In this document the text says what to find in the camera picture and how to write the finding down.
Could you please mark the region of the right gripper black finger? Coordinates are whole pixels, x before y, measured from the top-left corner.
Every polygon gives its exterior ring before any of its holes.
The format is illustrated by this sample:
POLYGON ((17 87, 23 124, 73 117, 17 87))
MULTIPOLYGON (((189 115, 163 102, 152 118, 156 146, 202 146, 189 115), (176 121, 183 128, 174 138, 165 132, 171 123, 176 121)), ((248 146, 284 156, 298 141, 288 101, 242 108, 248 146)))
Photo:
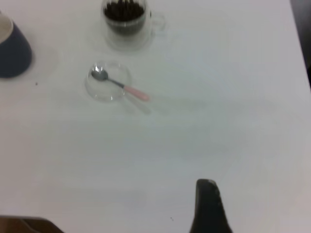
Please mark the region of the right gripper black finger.
POLYGON ((194 219, 191 233, 231 233, 220 190, 215 181, 196 182, 194 219))

